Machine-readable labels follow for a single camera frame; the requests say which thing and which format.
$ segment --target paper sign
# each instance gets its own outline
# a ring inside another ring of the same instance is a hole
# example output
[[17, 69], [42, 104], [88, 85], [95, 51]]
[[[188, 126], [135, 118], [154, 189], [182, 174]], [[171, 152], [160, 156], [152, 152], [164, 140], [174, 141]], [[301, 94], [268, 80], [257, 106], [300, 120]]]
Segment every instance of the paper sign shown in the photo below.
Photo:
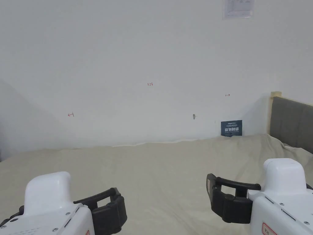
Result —
[[221, 122], [221, 135], [231, 137], [242, 135], [242, 120]]
[[225, 0], [224, 18], [246, 18], [253, 14], [254, 0]]

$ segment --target wrinkled fabric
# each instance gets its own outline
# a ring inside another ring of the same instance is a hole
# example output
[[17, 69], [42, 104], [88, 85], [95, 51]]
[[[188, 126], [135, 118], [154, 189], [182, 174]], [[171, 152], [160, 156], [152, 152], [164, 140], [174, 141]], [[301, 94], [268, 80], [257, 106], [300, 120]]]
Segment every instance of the wrinkled fabric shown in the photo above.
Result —
[[[206, 176], [262, 185], [269, 158], [297, 160], [313, 185], [312, 154], [269, 135], [20, 153], [0, 163], [0, 220], [24, 204], [32, 178], [67, 171], [73, 201], [118, 188], [128, 216], [121, 235], [249, 234], [249, 225], [224, 223], [211, 211]], [[226, 187], [222, 191], [234, 193]]]

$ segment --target dark blue card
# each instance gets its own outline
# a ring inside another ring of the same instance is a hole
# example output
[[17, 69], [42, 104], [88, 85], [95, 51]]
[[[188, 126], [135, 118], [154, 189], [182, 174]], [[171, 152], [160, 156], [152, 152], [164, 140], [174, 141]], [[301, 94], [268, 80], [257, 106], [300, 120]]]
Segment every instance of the dark blue card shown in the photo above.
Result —
[[231, 137], [242, 135], [242, 120], [221, 122], [221, 135]]

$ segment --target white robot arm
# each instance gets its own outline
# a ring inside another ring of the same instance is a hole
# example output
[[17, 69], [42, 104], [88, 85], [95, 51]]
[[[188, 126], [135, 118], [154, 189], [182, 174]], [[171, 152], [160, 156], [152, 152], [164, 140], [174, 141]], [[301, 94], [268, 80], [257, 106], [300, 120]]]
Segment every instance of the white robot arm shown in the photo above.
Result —
[[[265, 186], [207, 176], [211, 209], [227, 223], [250, 224], [251, 235], [313, 235], [313, 190], [292, 159], [264, 162]], [[235, 196], [221, 191], [236, 189]]]
[[[110, 235], [127, 220], [124, 198], [116, 188], [71, 201], [70, 174], [56, 172], [32, 179], [25, 205], [0, 224], [0, 235]], [[97, 202], [110, 197], [110, 203]]]

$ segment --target red label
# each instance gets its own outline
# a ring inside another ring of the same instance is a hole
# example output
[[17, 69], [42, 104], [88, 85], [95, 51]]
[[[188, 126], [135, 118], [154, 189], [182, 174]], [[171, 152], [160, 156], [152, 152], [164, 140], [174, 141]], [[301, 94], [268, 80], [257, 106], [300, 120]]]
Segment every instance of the red label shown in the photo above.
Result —
[[262, 233], [264, 235], [277, 235], [266, 223], [262, 225]]

